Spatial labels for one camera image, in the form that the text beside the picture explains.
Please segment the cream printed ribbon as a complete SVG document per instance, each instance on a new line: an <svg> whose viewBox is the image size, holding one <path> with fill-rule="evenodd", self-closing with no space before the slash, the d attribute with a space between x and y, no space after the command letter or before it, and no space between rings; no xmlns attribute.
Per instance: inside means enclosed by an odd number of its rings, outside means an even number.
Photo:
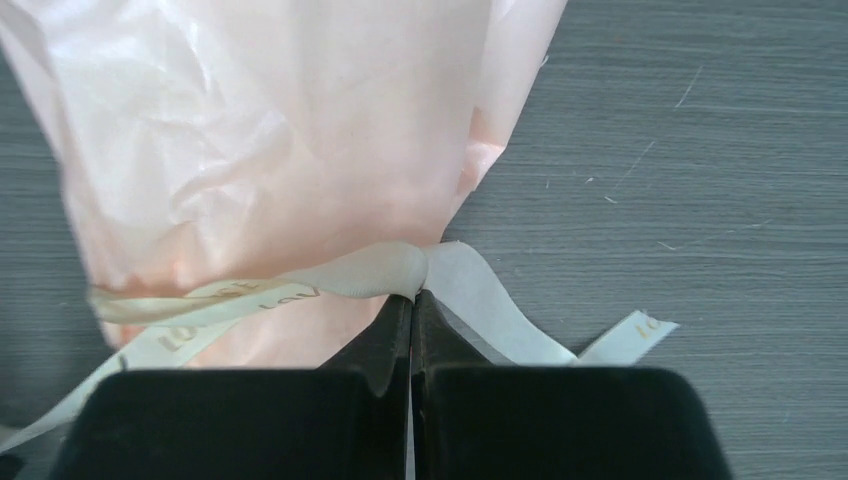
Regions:
<svg viewBox="0 0 848 480"><path fill-rule="evenodd" d="M374 244L312 268L266 280L216 282L182 297L130 298L95 290L89 302L101 321L141 325L143 331L37 421L20 430L2 428L1 449L8 451L71 422L105 377L123 368L178 368L261 310L323 293L413 300L422 290L518 365L629 366L678 327L635 311L576 355L533 325L486 260L461 242L424 249L399 242Z"/></svg>

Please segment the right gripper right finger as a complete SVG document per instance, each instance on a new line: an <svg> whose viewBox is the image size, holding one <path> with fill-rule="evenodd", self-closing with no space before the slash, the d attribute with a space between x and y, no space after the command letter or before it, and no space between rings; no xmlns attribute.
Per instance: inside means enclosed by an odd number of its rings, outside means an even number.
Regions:
<svg viewBox="0 0 848 480"><path fill-rule="evenodd" d="M419 479L729 479L696 390L644 367L498 366L432 293L412 316Z"/></svg>

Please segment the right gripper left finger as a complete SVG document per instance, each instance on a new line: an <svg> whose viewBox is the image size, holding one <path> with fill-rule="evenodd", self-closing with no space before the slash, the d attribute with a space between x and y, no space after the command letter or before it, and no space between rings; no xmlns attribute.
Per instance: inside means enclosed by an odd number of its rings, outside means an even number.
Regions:
<svg viewBox="0 0 848 480"><path fill-rule="evenodd" d="M96 388L54 479L402 479L412 304L315 369L134 370Z"/></svg>

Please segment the pink paper bouquet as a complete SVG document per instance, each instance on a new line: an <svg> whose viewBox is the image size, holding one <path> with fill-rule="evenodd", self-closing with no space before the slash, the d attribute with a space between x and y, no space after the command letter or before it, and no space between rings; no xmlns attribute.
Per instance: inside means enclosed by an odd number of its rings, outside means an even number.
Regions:
<svg viewBox="0 0 848 480"><path fill-rule="evenodd" d="M129 367L316 366L365 294L276 277L438 243L562 1L5 1L1 44Z"/></svg>

